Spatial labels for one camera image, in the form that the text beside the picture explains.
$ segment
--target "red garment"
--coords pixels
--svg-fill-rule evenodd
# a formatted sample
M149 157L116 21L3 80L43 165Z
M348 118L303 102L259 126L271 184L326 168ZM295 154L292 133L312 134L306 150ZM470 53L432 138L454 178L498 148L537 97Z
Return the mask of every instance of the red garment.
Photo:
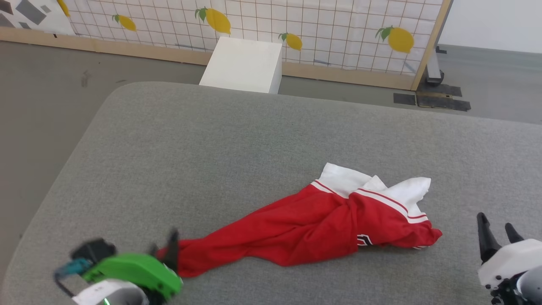
M413 178L388 189L376 176L328 164L320 179L299 193L205 238L180 241L178 273L194 277L247 256L292 266L346 256L371 244L430 246L442 233L416 206L429 188L427 180Z

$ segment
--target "grid pattern fabric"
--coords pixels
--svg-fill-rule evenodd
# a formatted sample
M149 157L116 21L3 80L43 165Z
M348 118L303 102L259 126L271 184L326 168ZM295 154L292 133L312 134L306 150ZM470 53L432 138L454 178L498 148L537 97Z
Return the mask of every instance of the grid pattern fabric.
M415 75L442 0L64 0L75 33L83 37L212 52L220 36L278 42L283 60L307 65ZM224 14L230 34L202 20L197 9ZM137 31L112 18L131 19ZM382 40L381 28L411 34L409 53ZM301 50L283 33L297 36Z

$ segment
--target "green plastic part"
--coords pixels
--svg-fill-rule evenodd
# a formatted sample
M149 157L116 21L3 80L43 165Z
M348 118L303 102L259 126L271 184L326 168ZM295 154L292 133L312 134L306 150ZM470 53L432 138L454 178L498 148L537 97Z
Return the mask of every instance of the green plastic part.
M181 278L159 260L147 254L123 253L105 258L82 275L89 283L108 278L131 282L162 294L165 300L179 294Z

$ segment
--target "wooden frame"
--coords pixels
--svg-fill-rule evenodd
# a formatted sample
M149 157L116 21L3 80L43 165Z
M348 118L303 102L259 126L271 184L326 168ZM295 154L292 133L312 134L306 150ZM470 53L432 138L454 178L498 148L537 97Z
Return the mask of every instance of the wooden frame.
M438 17L433 28L433 32L429 38L428 46L430 47L426 48L420 63L420 67L414 77L409 75L377 73L362 70L344 70L291 62L282 63L282 75L415 91L417 90L418 84L422 79L425 67L431 56L433 46L436 44L438 34L444 24L450 2L451 0L443 0L441 10L438 13ZM96 40L77 36L54 35L38 30L15 29L7 27L0 27L0 40L29 43L40 46L192 63L196 65L207 65L212 55L212 53L206 52L137 45L127 42Z

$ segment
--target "gray table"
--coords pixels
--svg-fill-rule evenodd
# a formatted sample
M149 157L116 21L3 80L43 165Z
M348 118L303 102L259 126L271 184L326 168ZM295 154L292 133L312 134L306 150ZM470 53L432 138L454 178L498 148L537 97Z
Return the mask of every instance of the gray table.
M501 241L507 221L542 237L541 144L538 125L130 84L107 98L58 176L0 303L71 304L51 272L82 241L101 236L122 252L143 252L173 226L184 238L203 237L296 193L331 162L387 185L433 178L420 208L444 236L423 251L368 247L291 268L246 258L185 280L172 303L489 304L476 275L476 213L486 212Z

